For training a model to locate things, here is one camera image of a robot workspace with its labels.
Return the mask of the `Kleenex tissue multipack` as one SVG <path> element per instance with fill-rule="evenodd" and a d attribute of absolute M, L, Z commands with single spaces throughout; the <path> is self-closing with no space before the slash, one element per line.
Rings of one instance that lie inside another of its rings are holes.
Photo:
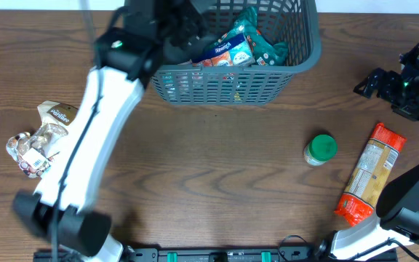
<path fill-rule="evenodd" d="M 249 66 L 254 62 L 254 55 L 243 33 L 221 42 L 191 61 L 193 66 L 203 67 Z"/>

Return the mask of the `beige Pantree snack bag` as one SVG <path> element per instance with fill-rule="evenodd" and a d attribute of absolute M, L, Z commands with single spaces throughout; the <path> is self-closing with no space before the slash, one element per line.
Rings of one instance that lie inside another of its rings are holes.
<path fill-rule="evenodd" d="M 78 109 L 74 106 L 46 100 L 37 106 L 41 126 L 33 134 L 21 132 L 6 144 L 7 153 L 29 178 L 41 178 L 54 163 L 60 149 L 59 139 L 69 133 Z"/>

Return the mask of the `green lid jar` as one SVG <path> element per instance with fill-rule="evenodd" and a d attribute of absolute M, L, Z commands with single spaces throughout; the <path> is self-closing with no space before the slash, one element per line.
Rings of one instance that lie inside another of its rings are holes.
<path fill-rule="evenodd" d="M 336 140 L 330 135 L 317 135 L 303 150 L 305 161 L 320 166 L 331 160 L 338 151 Z"/>

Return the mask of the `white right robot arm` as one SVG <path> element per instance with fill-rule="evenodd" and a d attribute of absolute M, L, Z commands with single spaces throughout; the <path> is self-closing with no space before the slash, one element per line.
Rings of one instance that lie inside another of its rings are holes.
<path fill-rule="evenodd" d="M 401 73 L 376 68 L 354 92 L 388 101 L 394 113 L 419 120 L 419 47 L 401 55 Z M 374 213 L 323 242 L 324 258 L 368 261 L 392 248 L 419 245 L 419 164 L 384 187 Z"/>

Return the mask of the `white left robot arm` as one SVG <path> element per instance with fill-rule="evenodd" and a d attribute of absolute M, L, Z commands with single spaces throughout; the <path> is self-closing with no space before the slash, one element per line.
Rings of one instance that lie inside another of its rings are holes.
<path fill-rule="evenodd" d="M 52 246 L 51 261 L 130 261 L 133 249 L 111 236 L 112 220 L 94 206 L 121 130 L 166 62 L 184 63 L 209 38 L 210 1 L 130 1 L 116 9 L 103 34 L 88 4 L 81 11 L 93 52 L 84 96 L 60 153 L 33 192 L 12 208 L 32 235 Z"/>

